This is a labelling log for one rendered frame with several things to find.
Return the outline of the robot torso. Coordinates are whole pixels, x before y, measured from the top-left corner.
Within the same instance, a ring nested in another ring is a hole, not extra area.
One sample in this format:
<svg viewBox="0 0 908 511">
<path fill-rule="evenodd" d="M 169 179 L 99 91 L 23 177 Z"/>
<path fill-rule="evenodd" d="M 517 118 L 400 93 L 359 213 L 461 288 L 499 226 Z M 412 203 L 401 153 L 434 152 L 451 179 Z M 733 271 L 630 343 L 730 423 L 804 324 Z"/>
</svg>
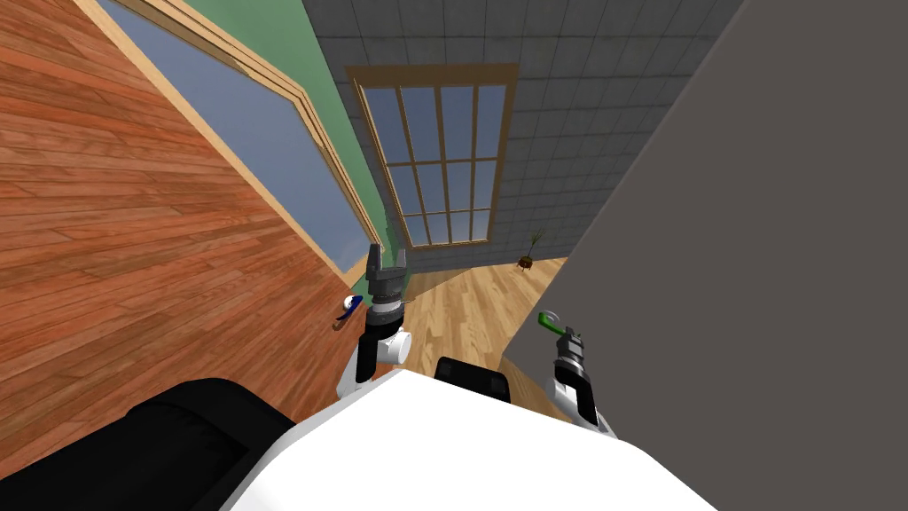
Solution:
<svg viewBox="0 0 908 511">
<path fill-rule="evenodd" d="M 222 511 L 716 511 L 596 423 L 395 369 L 283 434 Z"/>
</svg>

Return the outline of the large wood-framed window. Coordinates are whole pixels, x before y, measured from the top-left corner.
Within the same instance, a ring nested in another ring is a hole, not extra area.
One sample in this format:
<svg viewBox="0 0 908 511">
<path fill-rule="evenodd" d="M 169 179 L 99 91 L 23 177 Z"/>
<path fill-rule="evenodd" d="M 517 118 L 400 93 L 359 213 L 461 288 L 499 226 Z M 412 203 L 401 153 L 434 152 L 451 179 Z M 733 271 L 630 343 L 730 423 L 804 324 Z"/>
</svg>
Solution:
<svg viewBox="0 0 908 511">
<path fill-rule="evenodd" d="M 184 0 L 74 0 L 349 285 L 378 233 L 302 87 Z"/>
</svg>

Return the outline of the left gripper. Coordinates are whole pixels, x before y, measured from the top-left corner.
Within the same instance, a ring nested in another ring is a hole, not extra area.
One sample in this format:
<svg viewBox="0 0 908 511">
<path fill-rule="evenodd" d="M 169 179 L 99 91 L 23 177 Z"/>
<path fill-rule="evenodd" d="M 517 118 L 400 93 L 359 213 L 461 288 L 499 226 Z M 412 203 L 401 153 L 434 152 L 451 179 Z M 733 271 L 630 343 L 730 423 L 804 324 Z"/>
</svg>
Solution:
<svg viewBox="0 0 908 511">
<path fill-rule="evenodd" d="M 403 299 L 407 277 L 406 249 L 396 252 L 394 268 L 382 269 L 382 246 L 372 243 L 366 258 L 365 278 L 373 304 L 399 302 Z"/>
</svg>

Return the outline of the wood-framed grid window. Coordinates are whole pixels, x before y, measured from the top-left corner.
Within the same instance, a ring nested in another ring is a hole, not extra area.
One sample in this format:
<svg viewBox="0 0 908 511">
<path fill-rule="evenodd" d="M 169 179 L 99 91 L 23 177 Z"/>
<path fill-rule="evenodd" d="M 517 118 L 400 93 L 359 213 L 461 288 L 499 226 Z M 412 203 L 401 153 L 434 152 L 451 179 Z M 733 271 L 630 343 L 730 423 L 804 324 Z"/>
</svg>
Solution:
<svg viewBox="0 0 908 511">
<path fill-rule="evenodd" d="M 408 247 L 490 243 L 518 64 L 346 71 Z"/>
</svg>

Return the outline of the small potted plant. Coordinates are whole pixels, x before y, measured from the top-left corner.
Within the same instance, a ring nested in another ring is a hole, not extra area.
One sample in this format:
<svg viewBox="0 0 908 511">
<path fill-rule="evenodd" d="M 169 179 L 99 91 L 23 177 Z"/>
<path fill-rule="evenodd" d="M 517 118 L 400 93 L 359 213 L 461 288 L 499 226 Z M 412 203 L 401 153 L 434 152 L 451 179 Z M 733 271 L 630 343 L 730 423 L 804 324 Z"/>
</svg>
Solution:
<svg viewBox="0 0 908 511">
<path fill-rule="evenodd" d="M 532 265 L 533 265 L 533 262 L 534 262 L 534 259 L 533 259 L 533 257 L 531 256 L 531 255 L 532 255 L 532 251 L 533 251 L 535 245 L 537 244 L 537 242 L 542 238 L 542 236 L 544 235 L 544 233 L 545 233 L 545 229 L 538 229 L 538 230 L 534 231 L 534 232 L 531 234 L 531 236 L 530 236 L 530 245 L 529 245 L 529 249 L 528 249 L 526 255 L 523 255 L 523 256 L 518 260 L 518 263 L 517 263 L 517 265 L 518 265 L 523 271 L 532 268 Z"/>
</svg>

